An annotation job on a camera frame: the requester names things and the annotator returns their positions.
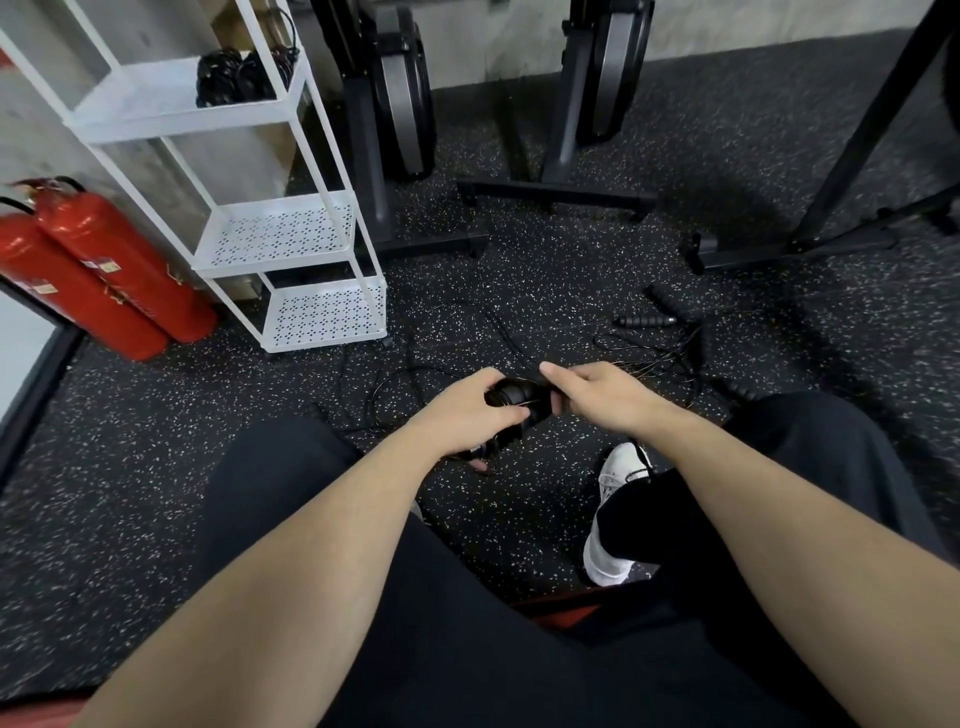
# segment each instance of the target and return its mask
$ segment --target shoe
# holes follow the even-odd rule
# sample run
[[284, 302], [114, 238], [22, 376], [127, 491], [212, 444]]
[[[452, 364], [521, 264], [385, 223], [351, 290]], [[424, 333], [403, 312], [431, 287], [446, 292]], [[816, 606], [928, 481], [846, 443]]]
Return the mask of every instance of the shoe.
[[[646, 451], [633, 443], [622, 443], [611, 451], [607, 462], [603, 464], [600, 477], [600, 506], [610, 499], [617, 489], [626, 483], [649, 478], [650, 458]], [[593, 526], [584, 544], [584, 570], [589, 580], [598, 587], [612, 587], [622, 584], [630, 576], [635, 562], [629, 559], [617, 559], [600, 545], [600, 532], [597, 517], [593, 515]]]

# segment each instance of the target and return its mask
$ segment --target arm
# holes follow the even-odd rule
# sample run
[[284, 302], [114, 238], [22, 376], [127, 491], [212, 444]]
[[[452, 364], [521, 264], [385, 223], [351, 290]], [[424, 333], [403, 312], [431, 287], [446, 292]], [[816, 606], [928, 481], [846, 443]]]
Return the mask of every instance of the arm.
[[574, 412], [677, 466], [767, 617], [859, 724], [960, 725], [960, 571], [612, 364], [541, 370]]
[[367, 635], [410, 503], [444, 455], [529, 415], [485, 369], [433, 400], [200, 589], [74, 724], [313, 728]]

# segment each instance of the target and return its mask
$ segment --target perforated shelf tier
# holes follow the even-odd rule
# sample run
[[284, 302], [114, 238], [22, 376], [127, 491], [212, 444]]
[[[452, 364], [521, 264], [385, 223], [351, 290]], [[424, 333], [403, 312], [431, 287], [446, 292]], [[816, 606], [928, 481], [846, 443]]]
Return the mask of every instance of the perforated shelf tier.
[[330, 192], [348, 245], [337, 235], [319, 194], [215, 209], [204, 228], [193, 267], [202, 276], [243, 276], [348, 260], [353, 205], [345, 190]]
[[[387, 317], [387, 283], [383, 278], [364, 278], [373, 295], [380, 319]], [[263, 348], [290, 352], [310, 347], [349, 344], [380, 339], [380, 327], [364, 298], [357, 279], [278, 288], [270, 296]]]
[[197, 108], [200, 58], [112, 69], [63, 119], [88, 144], [283, 124], [296, 115], [309, 64], [298, 61], [286, 98]]

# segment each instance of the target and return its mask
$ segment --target white metal shelf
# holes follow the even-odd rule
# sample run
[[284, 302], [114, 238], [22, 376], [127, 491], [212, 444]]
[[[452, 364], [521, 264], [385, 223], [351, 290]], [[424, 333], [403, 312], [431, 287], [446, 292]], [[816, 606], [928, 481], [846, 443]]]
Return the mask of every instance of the white metal shelf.
[[330, 192], [343, 235], [319, 194], [283, 197], [212, 210], [194, 253], [193, 269], [221, 278], [349, 260], [353, 205], [346, 190]]
[[280, 99], [197, 108], [199, 57], [121, 65], [94, 86], [63, 120], [82, 141], [117, 141], [286, 124], [297, 113], [309, 63], [300, 54], [289, 92]]
[[[43, 79], [28, 55], [0, 28], [0, 49], [30, 79], [63, 123], [107, 169], [167, 241], [209, 285], [251, 336], [268, 352], [346, 344], [387, 335], [387, 283], [376, 250], [357, 208], [347, 168], [337, 148], [320, 91], [300, 42], [289, 89], [271, 55], [251, 0], [235, 0], [263, 61], [276, 99], [248, 104], [197, 108], [199, 58], [122, 64], [113, 55], [78, 0], [62, 0], [110, 68], [106, 77], [74, 108], [68, 107]], [[290, 16], [286, 0], [276, 5]], [[307, 91], [317, 110], [326, 143], [345, 189], [331, 192], [310, 148], [297, 109]], [[218, 129], [282, 123], [290, 127], [317, 193], [298, 197], [217, 205], [187, 164], [171, 137]], [[180, 237], [140, 193], [130, 178], [99, 145], [158, 137], [173, 161], [210, 207], [210, 217], [196, 251]], [[364, 277], [354, 252], [360, 230], [373, 264]], [[275, 288], [267, 272], [347, 262], [353, 279]], [[218, 279], [257, 274], [271, 294], [262, 331], [227, 295]]]
[[367, 276], [364, 281], [375, 313], [357, 279], [277, 288], [267, 309], [263, 348], [289, 352], [383, 338], [387, 329], [378, 322], [387, 320], [387, 283], [382, 276]]

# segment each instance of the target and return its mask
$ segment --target fire extinguisher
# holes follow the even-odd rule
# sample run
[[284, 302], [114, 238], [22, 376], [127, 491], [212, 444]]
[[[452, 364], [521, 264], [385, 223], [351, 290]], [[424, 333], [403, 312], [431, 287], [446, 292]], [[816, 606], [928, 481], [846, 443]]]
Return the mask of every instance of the fire extinguisher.
[[170, 272], [166, 260], [107, 198], [69, 177], [17, 184], [35, 191], [36, 221], [44, 232], [177, 341], [189, 344], [216, 328], [210, 302]]
[[28, 213], [0, 217], [0, 274], [129, 359], [166, 348], [166, 334], [51, 240], [29, 207], [6, 197], [0, 203]]

